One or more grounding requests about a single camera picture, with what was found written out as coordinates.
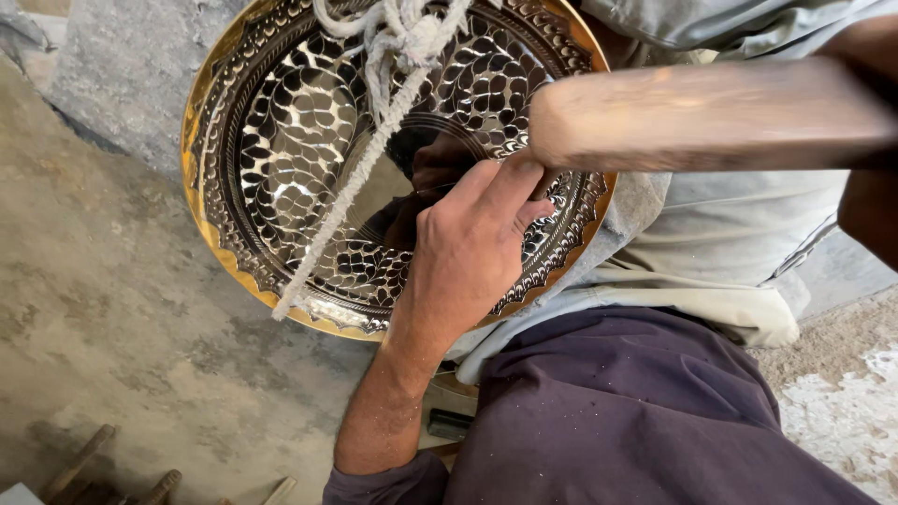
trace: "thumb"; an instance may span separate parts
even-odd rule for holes
[[[555,206],[547,199],[538,201],[527,201],[517,211],[513,229],[524,237],[524,231],[536,219],[540,217],[549,217],[555,212]]]

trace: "hand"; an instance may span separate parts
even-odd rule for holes
[[[501,165],[482,161],[418,215],[409,278],[388,341],[413,335],[442,356],[521,277],[524,230],[555,208],[527,201],[542,176],[528,149]]]
[[[528,150],[483,161],[418,214],[418,240],[390,332],[349,401],[334,447],[346,474],[407,464],[418,448],[422,398],[443,355],[521,277],[521,241],[555,211],[527,201],[542,166]]]
[[[856,22],[818,54],[845,61],[886,100],[898,104],[898,16]],[[893,270],[898,270],[896,166],[891,159],[880,170],[852,171],[839,205],[839,226]]]

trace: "dust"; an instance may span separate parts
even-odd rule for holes
[[[887,288],[801,323],[801,337],[775,350],[749,350],[774,393],[798,377],[819,374],[837,386],[842,376],[870,373],[860,358],[898,342],[898,286]]]

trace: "concrete floor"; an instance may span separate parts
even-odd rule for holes
[[[0,490],[38,491],[110,423],[88,471],[122,490],[178,468],[176,504],[260,503],[285,475],[299,482],[287,503],[320,502],[374,345],[272,321],[203,244],[177,183],[86,145],[7,61],[0,117]],[[801,275],[823,293],[816,316],[795,346],[754,354],[787,435],[898,503],[898,288],[824,312],[892,283],[850,240],[829,244],[882,275],[815,252]]]

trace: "white rope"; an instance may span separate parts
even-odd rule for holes
[[[427,79],[427,73],[439,66],[437,57],[452,40],[455,31],[468,31],[466,13],[472,0],[450,0],[442,21],[433,14],[423,13],[429,0],[401,0],[400,4],[399,1],[381,0],[357,19],[343,22],[330,18],[325,0],[313,0],[318,22],[331,35],[346,38],[363,34],[363,45],[349,54],[362,49],[367,53],[365,80],[377,130],[365,148],[358,166],[349,176],[346,187],[330,208],[321,229],[306,248],[293,278],[284,288],[284,295],[272,313],[278,321],[284,319],[290,306],[306,307],[305,281],[318,264],[328,241],[346,217],[352,201],[371,175],[374,164],[386,148],[387,140],[400,130],[400,121],[418,98],[418,89]],[[490,2],[496,8],[502,5],[502,0]],[[377,28],[382,23],[386,27],[378,31]],[[399,71],[407,76],[391,99],[390,83],[394,59]]]

